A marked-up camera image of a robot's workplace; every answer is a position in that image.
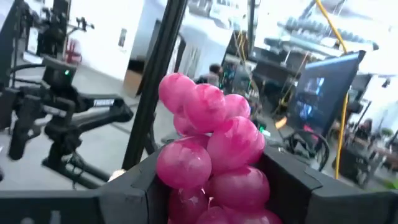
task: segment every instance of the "screen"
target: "screen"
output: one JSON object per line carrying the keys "label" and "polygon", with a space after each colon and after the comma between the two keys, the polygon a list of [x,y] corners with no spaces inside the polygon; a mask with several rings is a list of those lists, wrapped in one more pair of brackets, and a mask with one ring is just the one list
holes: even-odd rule
{"label": "screen", "polygon": [[[326,136],[363,55],[361,51],[308,64],[289,105],[288,125]],[[312,146],[318,141],[316,136],[301,137]]]}

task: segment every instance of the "floor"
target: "floor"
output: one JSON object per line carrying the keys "label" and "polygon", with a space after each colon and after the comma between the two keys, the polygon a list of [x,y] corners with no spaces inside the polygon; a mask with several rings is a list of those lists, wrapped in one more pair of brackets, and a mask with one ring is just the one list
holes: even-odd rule
{"label": "floor", "polygon": [[[40,80],[42,68],[22,70],[18,72],[19,78]],[[86,67],[80,67],[75,75],[73,85],[83,93],[117,93],[124,97],[133,111],[136,110],[139,99],[127,96],[123,91],[123,83],[106,75],[100,74]],[[99,167],[108,173],[120,169],[129,140],[129,132],[134,119],[128,123],[115,123],[84,133],[81,136],[83,144],[78,153],[86,162]],[[172,115],[162,104],[157,107],[157,117],[154,124],[155,140],[160,139],[174,130]],[[7,158],[7,145],[9,137],[0,135],[0,167],[5,173],[4,180],[0,183],[1,190],[70,190],[70,180],[42,167],[41,162],[47,156],[51,142],[42,134],[31,140],[25,149],[24,157],[19,161],[10,161]]]}

